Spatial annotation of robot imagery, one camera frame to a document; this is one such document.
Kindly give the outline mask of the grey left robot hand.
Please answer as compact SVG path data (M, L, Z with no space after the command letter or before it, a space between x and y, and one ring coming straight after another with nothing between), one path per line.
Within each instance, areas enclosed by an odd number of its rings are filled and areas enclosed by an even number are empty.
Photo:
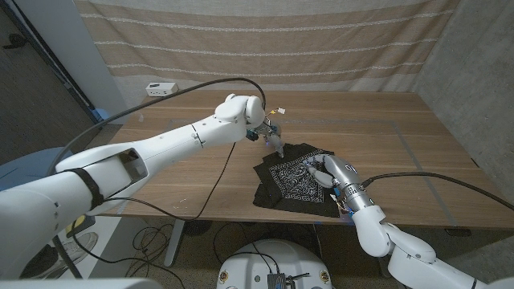
M251 129L257 136L263 136L265 141L275 148L280 158L284 157L284 142L281 139L281 127L274 121L265 119L263 123Z

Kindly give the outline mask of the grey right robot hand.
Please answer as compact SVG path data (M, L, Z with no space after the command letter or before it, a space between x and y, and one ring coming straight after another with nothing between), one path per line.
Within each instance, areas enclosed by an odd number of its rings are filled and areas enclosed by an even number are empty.
M361 178L346 160L329 154L317 154L304 161L307 171L324 188L336 189L335 201L341 208L356 213L373 206Z

